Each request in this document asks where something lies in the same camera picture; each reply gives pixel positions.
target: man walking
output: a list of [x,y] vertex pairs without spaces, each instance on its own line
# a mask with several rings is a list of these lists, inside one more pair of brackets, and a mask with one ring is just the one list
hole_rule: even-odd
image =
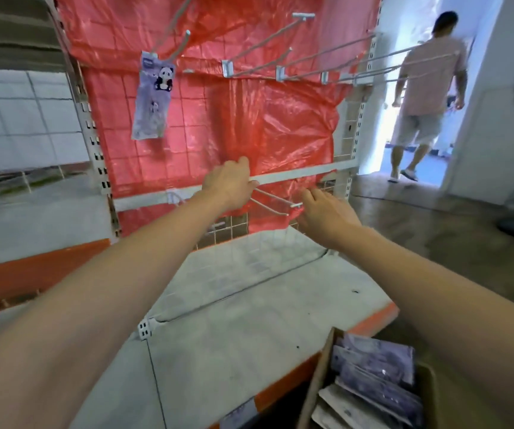
[[[407,80],[408,87],[392,134],[390,182],[398,182],[400,174],[418,181],[416,166],[432,149],[440,133],[453,77],[457,89],[455,107],[457,110],[464,107],[468,56],[464,43],[451,37],[457,23],[455,12],[442,13],[434,24],[432,39],[412,49],[402,63],[393,107],[401,106]],[[410,165],[400,171],[404,148],[412,142],[418,144],[418,149]]]

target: man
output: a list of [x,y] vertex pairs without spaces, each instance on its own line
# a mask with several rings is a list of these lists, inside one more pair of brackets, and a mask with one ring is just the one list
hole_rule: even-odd
[[[416,166],[432,149],[442,127],[447,108],[447,95],[456,78],[457,110],[464,107],[468,83],[466,71],[467,51],[463,42],[451,37],[458,23],[455,12],[442,13],[432,30],[432,39],[412,49],[400,68],[399,80],[392,107],[400,107],[400,97],[408,82],[404,103],[392,134],[390,182],[398,182],[400,174],[418,181]],[[400,172],[404,148],[412,142],[418,144],[410,165]]]
[[[246,157],[215,168],[185,204],[69,274],[0,331],[0,428],[67,428],[199,238],[257,185]],[[346,201],[318,189],[302,196],[305,234],[369,274],[514,422],[514,303],[364,227]]]

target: t-shirt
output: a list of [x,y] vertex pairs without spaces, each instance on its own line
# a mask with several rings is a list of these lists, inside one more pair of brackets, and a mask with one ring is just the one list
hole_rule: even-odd
[[465,44],[451,36],[432,38],[412,49],[400,68],[400,77],[408,77],[402,114],[445,112],[452,78],[466,70],[467,59]]

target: cardboard box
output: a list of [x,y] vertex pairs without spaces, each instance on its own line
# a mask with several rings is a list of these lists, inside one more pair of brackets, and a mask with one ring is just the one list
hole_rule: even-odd
[[[341,329],[332,327],[325,346],[321,351],[321,357],[317,363],[317,368],[312,375],[311,384],[304,400],[297,429],[318,428],[319,426],[311,420],[312,412],[317,405],[319,390],[334,382],[337,373],[330,368],[332,346],[336,344],[338,338],[344,337],[345,332]],[[432,368],[421,363],[416,363],[415,389],[418,396],[422,398],[424,405],[425,427],[427,429],[442,429],[439,422],[438,391],[436,378]]]

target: orange strip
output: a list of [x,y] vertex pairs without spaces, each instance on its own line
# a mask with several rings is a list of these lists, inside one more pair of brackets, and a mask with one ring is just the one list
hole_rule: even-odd
[[0,300],[46,290],[110,246],[102,239],[0,264]]
[[[399,310],[396,304],[389,303],[385,308],[373,313],[363,321],[354,325],[354,327],[347,332],[372,337],[390,324],[398,316],[398,312]],[[253,398],[257,411],[262,413],[291,390],[311,378],[317,367],[317,361],[320,356],[320,352],[312,355],[308,360],[295,367],[287,375],[257,393]],[[209,429],[219,429],[219,423],[212,424]]]

